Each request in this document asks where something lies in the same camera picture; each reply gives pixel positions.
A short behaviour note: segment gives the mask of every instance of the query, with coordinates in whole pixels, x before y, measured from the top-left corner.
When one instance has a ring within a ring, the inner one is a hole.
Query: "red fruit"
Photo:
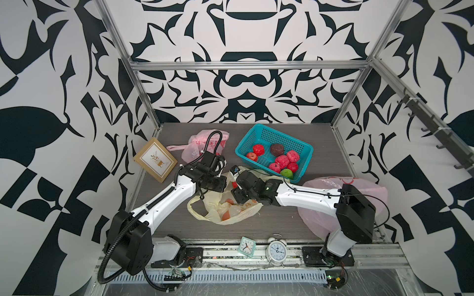
[[[258,156],[262,156],[265,154],[265,147],[263,145],[257,144],[254,146],[254,153]]]
[[[290,163],[290,160],[287,156],[280,155],[275,159],[275,162],[280,165],[281,169],[284,169]]]
[[[288,159],[291,161],[291,162],[297,162],[298,160],[300,160],[300,155],[294,151],[294,150],[290,150],[288,151],[288,153],[286,154],[286,156],[288,156]]]
[[[294,174],[298,170],[299,167],[296,162],[290,162],[286,168],[291,170]]]
[[[282,171],[282,169],[280,168],[280,165],[277,164],[277,163],[272,163],[268,166],[269,169],[277,172],[277,173],[280,173]]]
[[[247,153],[247,158],[248,158],[248,159],[251,159],[251,160],[253,160],[253,161],[257,161],[257,160],[258,160],[257,154],[255,154],[255,153],[253,153],[253,152]]]

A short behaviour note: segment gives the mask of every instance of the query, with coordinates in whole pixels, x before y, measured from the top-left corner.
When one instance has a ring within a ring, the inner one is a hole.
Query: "teal alarm clock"
[[[238,247],[238,252],[248,257],[252,257],[255,252],[255,246],[256,243],[254,240],[242,236],[242,239],[240,240],[240,245]]]

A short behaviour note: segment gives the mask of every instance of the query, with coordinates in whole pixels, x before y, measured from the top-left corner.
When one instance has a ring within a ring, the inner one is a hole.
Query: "yellow plastic bag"
[[[241,171],[248,170],[244,167],[239,168]],[[251,170],[251,172],[264,181],[268,179],[282,179],[277,176],[267,176],[262,170]],[[203,202],[208,211],[206,216],[199,215],[191,206],[193,203],[201,200],[199,196],[193,197],[188,202],[188,211],[196,219],[210,221],[219,225],[229,225],[255,215],[263,207],[263,204],[255,200],[249,200],[244,205],[237,205],[232,193],[230,192],[233,189],[231,183],[232,175],[228,172],[225,176],[227,177],[227,186],[223,193],[208,191],[204,195]]]

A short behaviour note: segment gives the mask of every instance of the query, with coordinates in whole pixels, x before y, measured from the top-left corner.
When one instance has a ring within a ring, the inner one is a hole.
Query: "patterned backdrop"
[[[470,146],[474,146],[471,0],[415,0],[383,61]],[[372,70],[339,125],[359,177],[389,191],[386,226],[425,291],[474,293],[474,179]]]
[[[152,62],[365,59],[397,2],[107,0],[129,54]]]
[[[398,0],[108,0],[134,61],[365,60]],[[147,71],[161,122],[331,122],[356,70]]]
[[[358,69],[142,71],[161,122],[331,122]]]
[[[2,295],[83,295],[154,127],[89,0],[0,1]]]

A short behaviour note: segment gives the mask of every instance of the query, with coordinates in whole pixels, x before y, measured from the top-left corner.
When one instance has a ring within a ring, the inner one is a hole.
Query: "green fruit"
[[[290,169],[284,169],[280,172],[280,174],[289,179],[293,179],[293,172]]]

